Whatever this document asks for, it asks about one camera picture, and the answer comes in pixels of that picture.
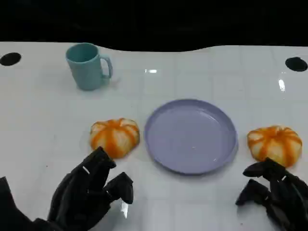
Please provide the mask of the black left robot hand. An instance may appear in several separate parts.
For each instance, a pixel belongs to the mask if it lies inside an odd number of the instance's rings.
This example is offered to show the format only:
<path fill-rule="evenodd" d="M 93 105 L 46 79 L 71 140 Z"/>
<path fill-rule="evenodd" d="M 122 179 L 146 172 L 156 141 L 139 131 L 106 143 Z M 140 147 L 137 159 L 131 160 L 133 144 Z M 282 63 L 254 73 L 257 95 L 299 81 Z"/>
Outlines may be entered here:
<path fill-rule="evenodd" d="M 88 231 L 107 214 L 111 203 L 133 203 L 133 181 L 122 172 L 108 181 L 116 163 L 98 147 L 67 174 L 52 196 L 48 221 L 63 231 Z"/>

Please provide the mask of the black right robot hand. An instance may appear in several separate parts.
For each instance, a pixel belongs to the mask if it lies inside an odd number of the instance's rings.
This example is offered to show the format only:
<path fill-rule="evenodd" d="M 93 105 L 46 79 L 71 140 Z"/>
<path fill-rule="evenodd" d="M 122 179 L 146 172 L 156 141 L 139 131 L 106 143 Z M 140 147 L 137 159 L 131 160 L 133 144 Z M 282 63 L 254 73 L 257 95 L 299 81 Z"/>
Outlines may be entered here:
<path fill-rule="evenodd" d="M 243 175 L 263 177 L 269 181 L 270 188 L 250 179 L 235 202 L 237 206 L 248 202 L 262 205 L 282 231 L 308 229 L 308 185 L 304 181 L 268 157 L 248 166 Z"/>

